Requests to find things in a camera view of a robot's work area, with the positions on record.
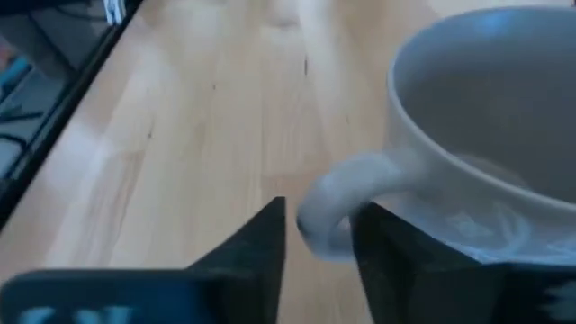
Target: black plastic piece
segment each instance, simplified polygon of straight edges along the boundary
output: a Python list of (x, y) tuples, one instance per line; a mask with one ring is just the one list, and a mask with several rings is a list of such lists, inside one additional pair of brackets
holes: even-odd
[(274, 198), (236, 234), (182, 270), (47, 270), (0, 292), (4, 324), (272, 324), (285, 256), (285, 199)]
[(576, 322), (575, 266), (481, 265), (375, 203), (353, 238), (375, 324)]

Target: mug rim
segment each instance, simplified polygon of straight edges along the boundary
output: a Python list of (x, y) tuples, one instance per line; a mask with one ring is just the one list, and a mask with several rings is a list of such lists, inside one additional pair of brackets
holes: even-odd
[(517, 12), (542, 12), (542, 11), (552, 11), (552, 12), (572, 12), (574, 13), (574, 8), (572, 7), (554, 7), (554, 6), (546, 6), (546, 5), (519, 5), (519, 6), (502, 6), (498, 8), (487, 8), (487, 9), (478, 9), (473, 10), (466, 13), (459, 13), (456, 15), (451, 15), (447, 18), (440, 19), (437, 22), (432, 23), (427, 28), (424, 28), (412, 36), (410, 36), (407, 40), (405, 40), (399, 47), (399, 49), (394, 54), (394, 57), (391, 61), (390, 67), (387, 73), (387, 88), (388, 88), (388, 97), (391, 101), (391, 107), (389, 109), (394, 109), (400, 116), (403, 122), (406, 123), (408, 128), (413, 131), (417, 137), (424, 141), (424, 143), (432, 148), (437, 154), (439, 154), (443, 159), (445, 159), (448, 163), (453, 165), (456, 168), (464, 171), (466, 174), (475, 177), (476, 179), (486, 182), (490, 185), (494, 185), (509, 194), (514, 194), (519, 196), (523, 199), (535, 201), (542, 204), (550, 205), (550, 207), (560, 208), (564, 210), (568, 210), (569, 212), (576, 212), (576, 203), (575, 202), (566, 202), (564, 200), (553, 198), (552, 196), (547, 196), (541, 193), (537, 193), (534, 191), (530, 191), (528, 189), (522, 188), (520, 186), (513, 185), (506, 181), (498, 179), (496, 176), (488, 174), (477, 167), (474, 167), (462, 159), (458, 158), (457, 156), (448, 152), (445, 148), (443, 148), (440, 144), (436, 143), (432, 138), (430, 138), (417, 124), (413, 121), (406, 109), (404, 108), (403, 104), (401, 103), (400, 98), (398, 97), (398, 92), (396, 91), (396, 83), (394, 72), (396, 71), (398, 59), (402, 55), (402, 52), (411, 44), (413, 41), (417, 39), (418, 36), (423, 35), (425, 32), (428, 32), (438, 25), (449, 23), (455, 19), (461, 19), (463, 17), (468, 16), (475, 16), (475, 15), (483, 15), (483, 14), (490, 14), (490, 13), (498, 13), (498, 12), (506, 12), (506, 11), (517, 11)]

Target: light wood surface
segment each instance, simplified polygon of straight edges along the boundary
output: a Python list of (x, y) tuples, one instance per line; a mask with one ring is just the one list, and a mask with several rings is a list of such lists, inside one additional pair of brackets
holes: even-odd
[(309, 182), (384, 141), (385, 73), (440, 17), (568, 0), (148, 0), (0, 236), (36, 267), (180, 267), (288, 198), (281, 323), (369, 323), (353, 265), (293, 226)]

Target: wooden table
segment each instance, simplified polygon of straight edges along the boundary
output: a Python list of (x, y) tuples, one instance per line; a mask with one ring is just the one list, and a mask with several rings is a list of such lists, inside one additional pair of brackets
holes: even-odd
[[(353, 265), (293, 224), (309, 182), (384, 140), (385, 73), (439, 17), (528, 0), (148, 0), (0, 236), (34, 267), (180, 267), (288, 198), (282, 323), (369, 323)], [(530, 0), (568, 5), (569, 0)]]

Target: cable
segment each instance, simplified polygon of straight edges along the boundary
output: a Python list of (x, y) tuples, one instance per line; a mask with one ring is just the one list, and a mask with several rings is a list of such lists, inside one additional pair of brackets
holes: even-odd
[(62, 8), (61, 6), (55, 6), (52, 9), (54, 9), (55, 11), (57, 11), (60, 14), (64, 14), (65, 16), (68, 16), (68, 17), (74, 18), (74, 19), (88, 20), (91, 22), (107, 22), (106, 17), (91, 16), (91, 15), (81, 14), (81, 13), (72, 13), (72, 12), (68, 11), (67, 9)]
[(0, 125), (9, 122), (22, 122), (28, 120), (35, 120), (44, 115), (44, 112), (27, 112), (15, 115), (2, 115), (0, 114)]
[(26, 149), (28, 148), (28, 143), (26, 142), (26, 140), (18, 136), (0, 133), (0, 140), (7, 140), (12, 143), (16, 143), (16, 145), (20, 147), (22, 153), (26, 152)]

